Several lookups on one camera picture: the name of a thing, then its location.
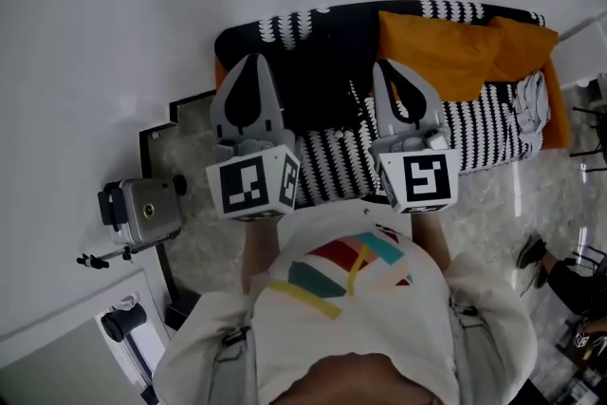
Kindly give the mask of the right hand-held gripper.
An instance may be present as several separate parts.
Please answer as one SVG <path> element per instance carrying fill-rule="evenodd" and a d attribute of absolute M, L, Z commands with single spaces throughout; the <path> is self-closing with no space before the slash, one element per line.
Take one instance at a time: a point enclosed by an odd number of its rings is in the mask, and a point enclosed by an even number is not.
<path fill-rule="evenodd" d="M 439 212 L 458 199 L 459 151 L 441 124 L 442 101 L 416 71 L 394 60 L 374 65 L 378 139 L 371 153 L 396 213 Z"/>

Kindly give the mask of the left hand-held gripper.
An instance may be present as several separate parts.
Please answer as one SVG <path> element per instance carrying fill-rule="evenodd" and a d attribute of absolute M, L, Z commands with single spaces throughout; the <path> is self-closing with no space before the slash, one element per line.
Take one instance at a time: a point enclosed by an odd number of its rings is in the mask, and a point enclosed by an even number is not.
<path fill-rule="evenodd" d="M 243 58 L 216 91 L 211 106 L 215 163 L 206 168 L 217 216 L 252 222 L 294 212 L 300 172 L 295 136 L 267 59 Z"/>

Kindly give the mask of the black garment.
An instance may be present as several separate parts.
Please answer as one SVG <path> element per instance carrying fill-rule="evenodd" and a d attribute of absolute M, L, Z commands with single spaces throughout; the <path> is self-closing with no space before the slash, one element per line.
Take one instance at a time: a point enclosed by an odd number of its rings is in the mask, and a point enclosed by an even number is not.
<path fill-rule="evenodd" d="M 378 28 L 320 24 L 295 48 L 267 53 L 285 127 L 297 135 L 353 128 L 372 89 Z"/>

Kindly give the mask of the person's left forearm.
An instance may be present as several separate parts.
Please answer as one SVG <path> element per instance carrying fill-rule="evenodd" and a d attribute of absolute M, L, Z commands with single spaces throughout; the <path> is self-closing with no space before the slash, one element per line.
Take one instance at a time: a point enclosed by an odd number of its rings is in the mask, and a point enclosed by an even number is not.
<path fill-rule="evenodd" d="M 280 253 L 278 223 L 280 217 L 260 219 L 245 225 L 241 283 L 248 294 L 255 276 L 267 271 Z"/>

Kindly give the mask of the person's right forearm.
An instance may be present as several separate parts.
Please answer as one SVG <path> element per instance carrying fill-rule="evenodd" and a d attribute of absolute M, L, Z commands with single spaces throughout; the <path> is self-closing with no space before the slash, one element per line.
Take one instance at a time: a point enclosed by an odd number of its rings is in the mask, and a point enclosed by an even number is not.
<path fill-rule="evenodd" d="M 437 213 L 414 213 L 411 224 L 413 241 L 445 272 L 451 265 L 451 254 Z"/>

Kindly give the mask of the crumpled white cloth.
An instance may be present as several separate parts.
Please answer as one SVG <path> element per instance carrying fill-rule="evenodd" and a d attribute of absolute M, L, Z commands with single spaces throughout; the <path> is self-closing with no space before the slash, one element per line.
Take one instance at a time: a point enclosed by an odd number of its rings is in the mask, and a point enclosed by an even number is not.
<path fill-rule="evenodd" d="M 551 110 L 544 74 L 534 71 L 516 83 L 513 102 L 520 138 L 538 138 L 550 121 Z"/>

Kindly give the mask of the white cabinet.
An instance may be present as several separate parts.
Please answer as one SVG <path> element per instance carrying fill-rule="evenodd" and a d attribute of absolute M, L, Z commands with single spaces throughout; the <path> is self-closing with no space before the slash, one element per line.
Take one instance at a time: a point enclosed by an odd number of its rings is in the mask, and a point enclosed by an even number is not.
<path fill-rule="evenodd" d="M 607 11 L 561 39 L 553 50 L 552 61 L 562 90 L 586 87 L 607 75 Z"/>

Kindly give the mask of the metal rod with black clamp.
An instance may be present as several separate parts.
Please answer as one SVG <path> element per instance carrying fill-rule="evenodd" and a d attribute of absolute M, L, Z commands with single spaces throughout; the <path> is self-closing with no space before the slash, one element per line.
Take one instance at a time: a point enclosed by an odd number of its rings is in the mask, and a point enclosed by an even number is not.
<path fill-rule="evenodd" d="M 103 254 L 102 256 L 83 253 L 76 259 L 76 262 L 83 267 L 106 269 L 110 267 L 110 262 L 114 259 L 120 258 L 122 261 L 131 262 L 133 260 L 133 256 L 142 251 L 142 249 L 143 245 L 127 245 L 118 250 Z"/>

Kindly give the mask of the white shirt with colourful print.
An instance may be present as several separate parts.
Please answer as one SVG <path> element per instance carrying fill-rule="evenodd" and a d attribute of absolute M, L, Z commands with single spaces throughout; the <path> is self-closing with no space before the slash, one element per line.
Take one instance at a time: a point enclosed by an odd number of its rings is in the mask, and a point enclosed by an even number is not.
<path fill-rule="evenodd" d="M 442 272 L 375 204 L 299 214 L 248 294 L 200 297 L 153 375 L 161 405 L 509 405 L 537 338 L 462 252 Z"/>

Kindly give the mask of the black cylinder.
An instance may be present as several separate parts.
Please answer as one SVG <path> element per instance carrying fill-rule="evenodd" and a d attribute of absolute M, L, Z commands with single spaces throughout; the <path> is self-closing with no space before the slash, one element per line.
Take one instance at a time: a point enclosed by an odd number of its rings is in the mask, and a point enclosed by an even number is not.
<path fill-rule="evenodd" d="M 134 329 L 147 322 L 147 314 L 141 304 L 129 310 L 115 308 L 100 318 L 107 337 L 114 342 L 122 342 Z"/>

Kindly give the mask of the white framed window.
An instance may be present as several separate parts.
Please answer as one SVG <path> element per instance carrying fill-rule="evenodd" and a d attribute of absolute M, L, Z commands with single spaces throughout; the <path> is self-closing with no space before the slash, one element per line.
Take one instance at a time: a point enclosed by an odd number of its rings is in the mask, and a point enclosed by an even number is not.
<path fill-rule="evenodd" d="M 141 269 L 115 277 L 77 269 L 0 295 L 0 405 L 158 405 L 152 383 L 170 333 L 163 282 Z M 141 304 L 147 322 L 122 342 L 100 318 Z"/>

